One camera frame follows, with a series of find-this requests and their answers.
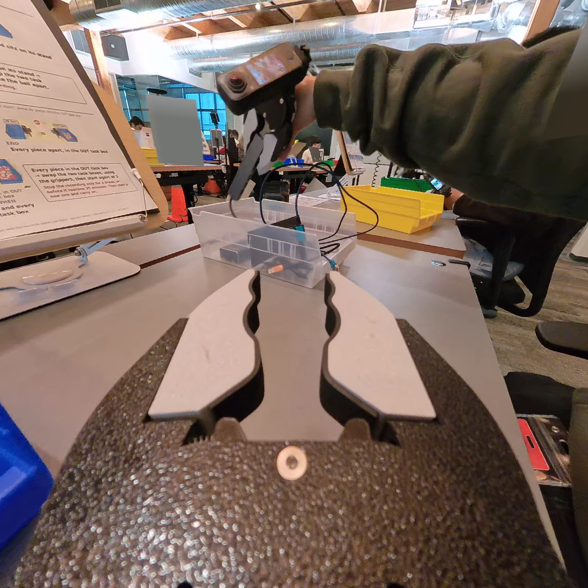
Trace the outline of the red badge card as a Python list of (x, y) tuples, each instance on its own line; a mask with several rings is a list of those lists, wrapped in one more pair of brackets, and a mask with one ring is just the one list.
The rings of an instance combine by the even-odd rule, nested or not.
[(571, 488), (568, 432), (562, 421), (554, 415), (516, 417), (537, 482)]

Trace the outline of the blue plastic bin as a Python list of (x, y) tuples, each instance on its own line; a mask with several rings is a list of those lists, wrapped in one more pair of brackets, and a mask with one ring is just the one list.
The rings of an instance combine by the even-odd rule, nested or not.
[(1, 547), (40, 512), (54, 479), (1, 406)]

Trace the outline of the black-legged desk with wooden edge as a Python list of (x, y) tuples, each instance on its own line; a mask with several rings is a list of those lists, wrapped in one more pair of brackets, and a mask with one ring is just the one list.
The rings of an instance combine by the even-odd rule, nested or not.
[(153, 174), (162, 188), (182, 185), (203, 185), (209, 177), (219, 176), (224, 187), (225, 171), (222, 165), (206, 163), (203, 165), (151, 165)]

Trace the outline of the black wall speaker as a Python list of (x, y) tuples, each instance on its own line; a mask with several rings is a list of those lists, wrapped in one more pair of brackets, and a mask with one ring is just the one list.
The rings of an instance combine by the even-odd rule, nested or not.
[(100, 36), (102, 49), (106, 58), (116, 61), (129, 61), (126, 40), (122, 35), (106, 34)]

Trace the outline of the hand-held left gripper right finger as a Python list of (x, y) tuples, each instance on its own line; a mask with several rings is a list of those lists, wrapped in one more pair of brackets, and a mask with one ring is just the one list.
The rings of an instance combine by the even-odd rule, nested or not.
[(335, 421), (363, 419), (370, 432), (437, 414), (393, 313), (339, 272), (325, 278), (327, 341), (320, 403)]

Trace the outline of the clear plastic bin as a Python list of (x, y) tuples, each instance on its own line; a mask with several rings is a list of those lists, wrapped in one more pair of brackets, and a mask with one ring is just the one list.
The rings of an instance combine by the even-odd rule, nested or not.
[[(249, 247), (247, 244), (247, 233), (249, 231), (262, 226), (293, 229), (295, 221), (294, 203), (268, 200), (262, 202), (262, 208), (267, 224), (262, 222), (259, 202), (253, 198), (237, 201), (233, 205), (228, 202), (219, 202), (192, 208), (190, 213), (204, 257), (226, 263), (221, 261), (219, 249), (228, 244)], [(298, 205), (298, 213), (305, 226), (305, 232), (316, 235), (319, 246), (322, 245), (319, 239), (326, 238), (334, 233), (343, 216), (343, 212), (340, 210), (309, 205)], [(353, 213), (347, 213), (335, 238), (351, 236), (356, 232), (356, 216)], [(357, 237), (352, 237), (342, 241), (336, 251), (328, 254), (329, 257), (340, 266), (355, 248), (356, 239)], [(274, 258), (256, 266), (251, 263), (248, 268), (235, 267), (247, 270), (253, 269), (261, 275), (305, 288), (313, 288), (331, 271), (328, 262), (321, 255), (319, 260), (313, 263)]]

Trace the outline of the small wooden document stand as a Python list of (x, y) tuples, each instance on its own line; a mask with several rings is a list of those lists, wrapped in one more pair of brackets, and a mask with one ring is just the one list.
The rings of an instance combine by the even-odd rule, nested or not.
[(360, 151), (359, 143), (353, 142), (347, 132), (335, 131), (337, 143), (339, 145), (343, 167), (345, 173), (350, 176), (362, 175), (366, 168), (364, 165), (364, 155)]

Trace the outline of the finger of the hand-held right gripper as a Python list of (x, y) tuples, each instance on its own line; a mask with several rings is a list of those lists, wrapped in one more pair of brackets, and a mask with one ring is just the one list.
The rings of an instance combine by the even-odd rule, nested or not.
[(264, 147), (266, 132), (266, 116), (260, 109), (251, 109), (244, 118), (243, 144), (245, 147), (243, 159), (232, 180), (228, 191), (228, 202), (239, 200), (256, 170)]

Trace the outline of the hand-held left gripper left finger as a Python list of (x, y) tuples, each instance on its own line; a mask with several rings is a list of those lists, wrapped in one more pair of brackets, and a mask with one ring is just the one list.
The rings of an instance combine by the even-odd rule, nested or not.
[(260, 300), (260, 273), (246, 270), (191, 312), (148, 410), (151, 420), (191, 419), (213, 430), (222, 418), (241, 422), (260, 407)]

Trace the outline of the green plastic bin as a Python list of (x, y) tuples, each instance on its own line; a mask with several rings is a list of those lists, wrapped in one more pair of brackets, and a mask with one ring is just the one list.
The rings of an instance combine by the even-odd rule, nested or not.
[(429, 180), (419, 178), (386, 177), (381, 178), (380, 186), (393, 189), (409, 190), (413, 192), (428, 192), (432, 194), (439, 194), (442, 184), (434, 184)]

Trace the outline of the person's right hand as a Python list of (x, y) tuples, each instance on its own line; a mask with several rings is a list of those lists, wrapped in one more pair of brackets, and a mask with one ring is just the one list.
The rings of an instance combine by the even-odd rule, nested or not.
[(306, 76), (295, 88), (295, 116), (292, 122), (292, 136), (287, 147), (284, 148), (278, 160), (283, 162), (290, 153), (299, 132), (316, 121), (313, 103), (313, 90), (317, 77)]

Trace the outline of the yellow plastic bin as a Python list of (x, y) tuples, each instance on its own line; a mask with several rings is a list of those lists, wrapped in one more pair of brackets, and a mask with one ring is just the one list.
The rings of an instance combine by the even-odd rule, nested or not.
[(432, 227), (440, 220), (445, 202), (439, 194), (370, 186), (347, 187), (344, 197), (341, 210), (347, 208), (358, 224), (406, 234)]

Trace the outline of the blue braided cable teal plugs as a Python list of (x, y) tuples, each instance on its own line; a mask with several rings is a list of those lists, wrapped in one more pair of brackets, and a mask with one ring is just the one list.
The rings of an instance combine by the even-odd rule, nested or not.
[[(267, 224), (267, 222), (264, 217), (262, 202), (263, 202), (263, 198), (264, 198), (264, 190), (265, 190), (266, 184), (268, 183), (269, 179), (272, 179), (272, 176), (274, 174), (278, 173), (278, 171), (280, 171), (282, 168), (285, 169), (285, 167), (286, 167), (285, 164), (279, 164), (276, 168), (271, 169), (262, 180), (261, 187), (259, 190), (259, 201), (258, 202), (259, 202), (259, 211), (260, 211), (261, 220), (264, 224)], [(343, 186), (343, 184), (341, 183), (341, 180), (338, 179), (338, 177), (334, 174), (334, 169), (330, 165), (328, 165), (325, 161), (321, 161), (317, 164), (311, 164), (310, 168), (306, 172), (304, 172), (303, 179), (306, 179), (306, 176), (309, 173), (314, 172), (314, 171), (319, 171), (319, 170), (324, 171), (327, 175), (330, 175), (331, 179), (335, 182), (335, 184), (339, 190), (339, 195), (341, 197), (341, 201), (344, 204), (343, 216), (341, 217), (341, 220), (339, 221), (339, 224), (337, 225), (335, 232), (326, 238), (319, 239), (320, 243), (322, 243), (322, 245), (319, 246), (319, 252), (320, 252), (321, 257), (328, 262), (330, 270), (334, 270), (334, 271), (338, 272), (339, 265), (332, 258), (330, 258), (328, 254), (336, 251), (339, 248), (339, 246), (341, 245), (342, 241), (344, 241), (346, 239), (351, 239), (352, 237), (359, 237), (361, 235), (366, 235), (366, 234), (372, 232), (374, 229), (376, 229), (378, 227), (380, 217), (379, 217), (379, 214), (376, 211), (376, 209), (374, 209), (372, 206), (368, 205), (366, 202), (363, 202), (363, 201), (359, 200), (358, 198), (356, 198), (355, 196), (353, 196), (349, 192), (347, 187)], [(293, 230), (296, 233), (296, 238), (298, 239), (298, 241), (300, 243), (302, 243), (302, 237), (299, 235), (302, 235), (302, 233), (305, 233), (305, 226), (303, 225), (302, 220), (301, 220), (299, 213), (298, 213), (299, 195), (300, 195), (300, 190), (295, 195), (295, 221), (294, 221), (294, 225), (293, 225)], [(368, 211), (372, 212), (375, 216), (375, 222), (367, 230), (356, 232), (354, 235), (351, 235), (351, 236), (342, 237), (342, 238), (335, 238), (335, 236), (339, 233), (342, 222), (345, 219), (345, 217), (348, 213), (348, 210), (349, 210), (348, 204), (347, 204), (347, 199), (350, 199), (354, 202), (359, 203), (360, 205), (365, 207)]]

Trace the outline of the silver ventilation duct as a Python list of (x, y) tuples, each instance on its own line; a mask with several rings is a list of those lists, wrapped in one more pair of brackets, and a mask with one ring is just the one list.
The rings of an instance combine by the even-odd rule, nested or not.
[(357, 48), (380, 40), (403, 40), (413, 30), (413, 10), (325, 18), (235, 32), (170, 40), (173, 56), (191, 72), (225, 72), (284, 43), (308, 49)]

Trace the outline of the grey desk with wooden edge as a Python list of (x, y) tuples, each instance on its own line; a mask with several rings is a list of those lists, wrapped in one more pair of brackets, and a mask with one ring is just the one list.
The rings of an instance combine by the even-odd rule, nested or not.
[(378, 226), (370, 232), (358, 235), (357, 239), (459, 259), (463, 259), (466, 253), (456, 217), (451, 214), (442, 215), (430, 227), (415, 233), (403, 233)]

